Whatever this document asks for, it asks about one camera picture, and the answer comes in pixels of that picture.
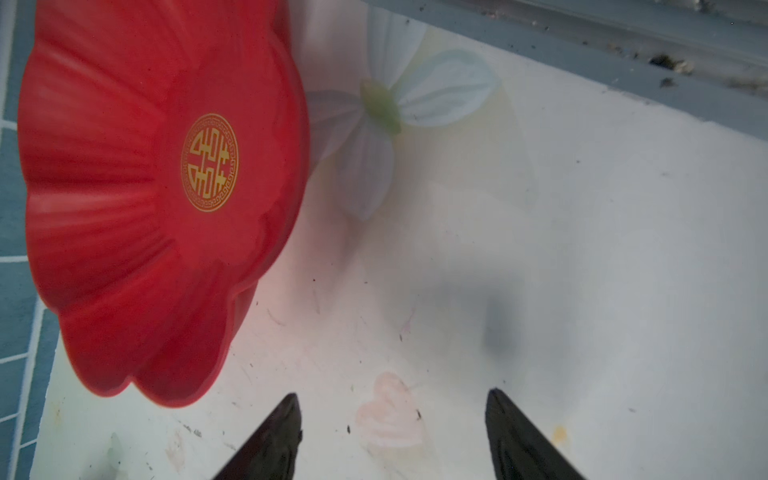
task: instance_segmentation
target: white flower pattern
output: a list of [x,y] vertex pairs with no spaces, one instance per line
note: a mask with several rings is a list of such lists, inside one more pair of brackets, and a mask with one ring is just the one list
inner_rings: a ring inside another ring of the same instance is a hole
[[360,96],[311,91],[311,161],[339,152],[336,199],[358,220],[367,220],[392,183],[392,138],[402,124],[440,127],[480,108],[498,79],[477,55],[448,50],[427,58],[403,76],[422,43],[427,26],[381,8],[368,11],[368,69]]

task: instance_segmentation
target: yellow stain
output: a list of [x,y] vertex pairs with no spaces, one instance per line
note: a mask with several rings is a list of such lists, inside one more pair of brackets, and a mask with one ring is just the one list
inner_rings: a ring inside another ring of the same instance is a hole
[[552,445],[559,447],[565,444],[567,441],[568,441],[568,430],[566,430],[564,426],[558,425],[557,428],[554,429],[554,433],[552,434]]

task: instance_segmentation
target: blue tile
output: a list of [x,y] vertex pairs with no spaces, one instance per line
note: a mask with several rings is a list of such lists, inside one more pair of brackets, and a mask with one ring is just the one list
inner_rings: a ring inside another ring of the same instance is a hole
[[45,393],[48,391],[48,382],[51,379],[53,355],[56,352],[57,341],[58,319],[51,310],[45,310],[40,329],[38,354],[35,357],[35,372],[32,373],[32,385],[29,389],[27,414],[24,417],[22,443],[29,442],[38,437],[40,419],[43,416],[43,405],[45,405]]
[[0,418],[18,412],[25,363],[23,359],[0,363]]
[[0,478],[8,474],[8,463],[11,462],[11,445],[13,444],[13,430],[16,427],[15,420],[6,420],[0,423]]
[[18,161],[16,132],[0,129],[0,256],[25,255],[24,212],[27,187]]
[[35,43],[35,0],[18,0],[16,5],[16,26],[13,31],[11,71],[8,75],[8,92],[5,94],[6,120],[16,121],[18,111],[18,89],[27,59]]
[[0,263],[0,358],[27,352],[37,297],[29,263]]
[[29,472],[32,470],[32,460],[35,459],[35,444],[27,445],[18,451],[18,463],[16,464],[16,479],[29,480]]

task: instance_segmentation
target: flower petal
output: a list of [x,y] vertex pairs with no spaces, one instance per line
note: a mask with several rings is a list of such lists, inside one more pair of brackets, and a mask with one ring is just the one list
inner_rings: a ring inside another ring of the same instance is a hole
[[382,204],[395,166],[392,140],[366,118],[339,151],[336,199],[347,213],[368,220]]
[[498,78],[482,58],[449,50],[427,59],[393,93],[403,122],[438,127],[480,108],[496,87]]
[[426,31],[426,24],[370,7],[368,69],[373,79],[391,88],[413,59]]
[[339,150],[362,118],[362,102],[354,95],[336,90],[306,94],[310,111],[310,163],[314,168],[323,158]]

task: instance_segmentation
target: dirt speck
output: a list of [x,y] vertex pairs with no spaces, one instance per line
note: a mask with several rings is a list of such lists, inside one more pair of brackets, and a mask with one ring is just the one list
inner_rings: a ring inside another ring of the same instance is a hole
[[657,67],[666,68],[667,70],[674,70],[675,65],[677,65],[677,61],[673,60],[672,57],[665,53],[655,55],[648,61],[648,63],[656,65]]
[[676,87],[677,82],[672,77],[662,78],[659,82],[659,88],[672,88]]

